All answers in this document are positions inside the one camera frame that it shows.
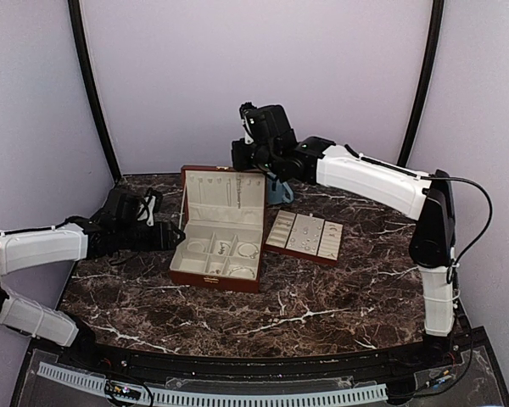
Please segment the brown jewelry box cream lining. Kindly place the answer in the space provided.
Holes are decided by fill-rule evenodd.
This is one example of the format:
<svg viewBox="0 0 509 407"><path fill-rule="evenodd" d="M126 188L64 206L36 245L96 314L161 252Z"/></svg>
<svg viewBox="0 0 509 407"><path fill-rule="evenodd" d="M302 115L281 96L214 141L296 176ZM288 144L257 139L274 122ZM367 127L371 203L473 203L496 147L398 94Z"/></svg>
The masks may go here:
<svg viewBox="0 0 509 407"><path fill-rule="evenodd" d="M256 171L230 167L182 167L182 217L186 234L171 260L175 284L257 293L266 224L266 179ZM240 243L254 243L255 259L240 257ZM254 280L228 276L232 266L256 270Z"/></svg>

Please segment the brown jewelry tray cream lining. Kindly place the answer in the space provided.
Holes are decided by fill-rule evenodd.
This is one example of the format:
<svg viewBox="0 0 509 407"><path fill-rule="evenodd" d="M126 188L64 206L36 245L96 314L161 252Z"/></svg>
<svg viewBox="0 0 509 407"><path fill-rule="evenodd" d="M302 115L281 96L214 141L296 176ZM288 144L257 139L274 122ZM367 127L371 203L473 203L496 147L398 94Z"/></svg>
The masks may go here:
<svg viewBox="0 0 509 407"><path fill-rule="evenodd" d="M336 265L343 226L310 215L279 210L265 249L317 263Z"/></svg>

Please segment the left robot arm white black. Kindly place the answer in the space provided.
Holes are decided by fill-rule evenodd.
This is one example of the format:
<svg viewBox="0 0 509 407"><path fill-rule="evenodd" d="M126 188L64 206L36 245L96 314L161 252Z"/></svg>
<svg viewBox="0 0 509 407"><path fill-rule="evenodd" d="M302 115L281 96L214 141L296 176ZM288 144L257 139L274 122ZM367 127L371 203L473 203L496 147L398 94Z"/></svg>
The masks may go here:
<svg viewBox="0 0 509 407"><path fill-rule="evenodd" d="M97 259L121 250L165 251L176 248L185 234L172 222L133 221L106 227L74 216L64 224L20 231L0 231L0 325L70 347L70 357L85 370L103 362L102 349L86 337L80 321L18 294L1 278L39 265Z"/></svg>

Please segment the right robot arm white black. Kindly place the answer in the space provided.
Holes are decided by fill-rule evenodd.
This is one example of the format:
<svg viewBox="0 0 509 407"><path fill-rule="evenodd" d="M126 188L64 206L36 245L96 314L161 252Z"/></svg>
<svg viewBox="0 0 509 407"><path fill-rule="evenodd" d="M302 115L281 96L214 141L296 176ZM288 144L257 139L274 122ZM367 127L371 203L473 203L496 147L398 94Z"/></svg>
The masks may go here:
<svg viewBox="0 0 509 407"><path fill-rule="evenodd" d="M295 179L352 192L414 220L409 255L422 276L424 331L431 336L417 347L416 360L433 368L447 356L444 337L454 325L456 268L461 259L455 252L453 177L442 170L429 174L400 168L321 137L303 142L282 137L239 139L232 142L232 166L272 173L280 181Z"/></svg>

